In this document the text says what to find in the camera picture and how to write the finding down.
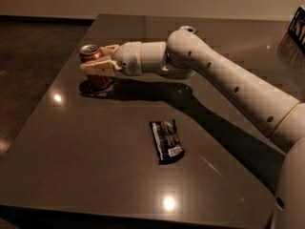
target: black pouch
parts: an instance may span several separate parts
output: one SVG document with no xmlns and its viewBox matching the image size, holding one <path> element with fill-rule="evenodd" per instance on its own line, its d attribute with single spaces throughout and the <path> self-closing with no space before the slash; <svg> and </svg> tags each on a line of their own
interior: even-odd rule
<svg viewBox="0 0 305 229">
<path fill-rule="evenodd" d="M 151 121 L 153 139 L 159 156 L 159 164 L 170 164 L 184 156 L 175 121 Z"/>
</svg>

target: wall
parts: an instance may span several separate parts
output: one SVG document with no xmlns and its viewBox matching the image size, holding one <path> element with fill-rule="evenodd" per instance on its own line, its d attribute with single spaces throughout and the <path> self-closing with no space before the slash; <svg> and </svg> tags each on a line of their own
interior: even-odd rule
<svg viewBox="0 0 305 229">
<path fill-rule="evenodd" d="M 0 0 L 1 15 L 95 18 L 98 13 L 291 20 L 305 0 Z"/>
</svg>

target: floor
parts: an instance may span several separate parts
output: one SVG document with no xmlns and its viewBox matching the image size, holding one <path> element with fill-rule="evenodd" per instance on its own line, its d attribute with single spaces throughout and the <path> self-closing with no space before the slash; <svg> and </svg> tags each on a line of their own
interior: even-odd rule
<svg viewBox="0 0 305 229">
<path fill-rule="evenodd" d="M 91 20 L 0 17 L 0 159 Z M 16 229 L 0 219 L 0 229 Z"/>
</svg>

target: tabletop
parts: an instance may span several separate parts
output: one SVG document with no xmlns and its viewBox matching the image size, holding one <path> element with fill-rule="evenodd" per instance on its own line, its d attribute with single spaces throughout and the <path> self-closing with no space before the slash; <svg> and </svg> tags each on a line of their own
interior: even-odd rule
<svg viewBox="0 0 305 229">
<path fill-rule="evenodd" d="M 1 159 L 0 205 L 263 228 L 285 154 L 201 75 L 119 73 L 106 93 L 80 94 L 83 45 L 166 41 L 184 25 L 241 67 L 305 98 L 304 57 L 297 60 L 288 22 L 99 15 Z M 170 119 L 185 155 L 159 165 L 150 121 Z"/>
</svg>

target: can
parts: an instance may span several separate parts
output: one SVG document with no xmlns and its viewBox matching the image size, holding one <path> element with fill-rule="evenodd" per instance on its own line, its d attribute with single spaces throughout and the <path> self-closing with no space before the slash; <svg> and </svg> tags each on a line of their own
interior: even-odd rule
<svg viewBox="0 0 305 229">
<path fill-rule="evenodd" d="M 96 60 L 103 57 L 105 54 L 97 45 L 85 45 L 80 49 L 79 58 L 82 63 Z M 94 91 L 102 91 L 107 89 L 112 80 L 108 76 L 87 74 L 88 81 Z"/>
</svg>

